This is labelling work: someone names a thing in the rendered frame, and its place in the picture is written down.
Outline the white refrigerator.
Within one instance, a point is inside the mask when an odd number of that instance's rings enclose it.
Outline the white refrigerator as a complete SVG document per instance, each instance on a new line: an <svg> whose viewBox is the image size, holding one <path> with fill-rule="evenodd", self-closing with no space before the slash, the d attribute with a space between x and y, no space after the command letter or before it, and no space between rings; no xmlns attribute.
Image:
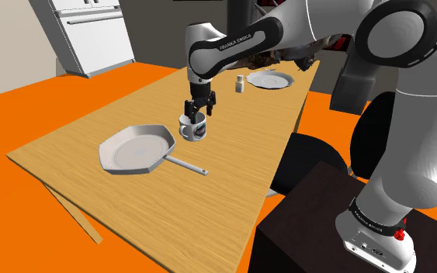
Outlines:
<svg viewBox="0 0 437 273"><path fill-rule="evenodd" d="M135 61L119 0L28 0L63 69L91 78Z"/></svg>

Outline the white plate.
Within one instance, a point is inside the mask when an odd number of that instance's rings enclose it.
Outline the white plate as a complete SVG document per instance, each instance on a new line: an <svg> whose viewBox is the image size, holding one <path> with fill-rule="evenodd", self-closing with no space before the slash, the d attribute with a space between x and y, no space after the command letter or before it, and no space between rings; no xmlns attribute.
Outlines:
<svg viewBox="0 0 437 273"><path fill-rule="evenodd" d="M278 71L259 71L250 73L247 82L257 88L281 89L291 86L295 80L292 76Z"/></svg>

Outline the grey octagonal frying pan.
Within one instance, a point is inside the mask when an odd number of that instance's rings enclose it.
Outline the grey octagonal frying pan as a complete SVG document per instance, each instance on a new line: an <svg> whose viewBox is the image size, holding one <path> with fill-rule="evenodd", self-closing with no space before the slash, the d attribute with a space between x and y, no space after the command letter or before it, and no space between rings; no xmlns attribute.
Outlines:
<svg viewBox="0 0 437 273"><path fill-rule="evenodd" d="M170 161L200 175L208 171L171 156L175 138L164 125L137 125L115 133L99 145L99 160L112 175L151 173L163 161Z"/></svg>

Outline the grey box-shaped furniture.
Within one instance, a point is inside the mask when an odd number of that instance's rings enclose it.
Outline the grey box-shaped furniture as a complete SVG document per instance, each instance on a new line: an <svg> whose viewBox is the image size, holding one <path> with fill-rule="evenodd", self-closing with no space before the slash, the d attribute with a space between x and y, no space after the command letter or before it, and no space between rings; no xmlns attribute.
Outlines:
<svg viewBox="0 0 437 273"><path fill-rule="evenodd" d="M351 51L335 83L329 109L360 116L378 70L378 65L364 60L356 50Z"/></svg>

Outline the black office chair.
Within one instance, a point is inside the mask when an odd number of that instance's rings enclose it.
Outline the black office chair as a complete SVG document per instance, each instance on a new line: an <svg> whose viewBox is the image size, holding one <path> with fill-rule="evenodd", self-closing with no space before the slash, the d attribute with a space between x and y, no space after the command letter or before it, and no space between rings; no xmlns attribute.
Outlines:
<svg viewBox="0 0 437 273"><path fill-rule="evenodd" d="M351 168L360 178L371 177L386 150L394 99L394 92L375 97L352 131ZM345 174L348 172L345 160L333 146L313 136L291 133L270 189L287 195L321 161Z"/></svg>

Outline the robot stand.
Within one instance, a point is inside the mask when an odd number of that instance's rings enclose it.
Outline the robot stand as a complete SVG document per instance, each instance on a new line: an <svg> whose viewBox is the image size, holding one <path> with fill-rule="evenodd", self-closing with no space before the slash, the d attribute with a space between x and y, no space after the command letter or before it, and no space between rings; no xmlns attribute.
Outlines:
<svg viewBox="0 0 437 273"><path fill-rule="evenodd" d="M385 273L347 251L336 216L364 183L324 163L314 169L257 225L248 273ZM413 210L414 273L437 273L437 221Z"/></svg>

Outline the wooden table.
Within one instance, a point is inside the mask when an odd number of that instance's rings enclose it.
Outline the wooden table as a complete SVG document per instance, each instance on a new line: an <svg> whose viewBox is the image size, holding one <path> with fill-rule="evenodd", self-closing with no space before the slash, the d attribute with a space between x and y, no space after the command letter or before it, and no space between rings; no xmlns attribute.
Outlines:
<svg viewBox="0 0 437 273"><path fill-rule="evenodd" d="M179 129L189 97L180 69L9 153L9 159L163 268L175 273L235 273L265 201L316 67L276 65L288 88L247 85L217 75L217 104L206 137L176 140L173 156L207 170L199 175L169 161L145 175L111 175L99 145L140 124Z"/></svg>

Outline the white mug with picture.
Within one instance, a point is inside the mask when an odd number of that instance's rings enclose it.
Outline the white mug with picture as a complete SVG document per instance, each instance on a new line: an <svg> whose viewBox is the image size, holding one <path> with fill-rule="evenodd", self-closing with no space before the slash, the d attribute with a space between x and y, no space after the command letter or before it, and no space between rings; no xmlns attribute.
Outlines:
<svg viewBox="0 0 437 273"><path fill-rule="evenodd" d="M188 141L200 141L206 136L206 115L202 112L196 114L196 122L185 114L179 117L179 134Z"/></svg>

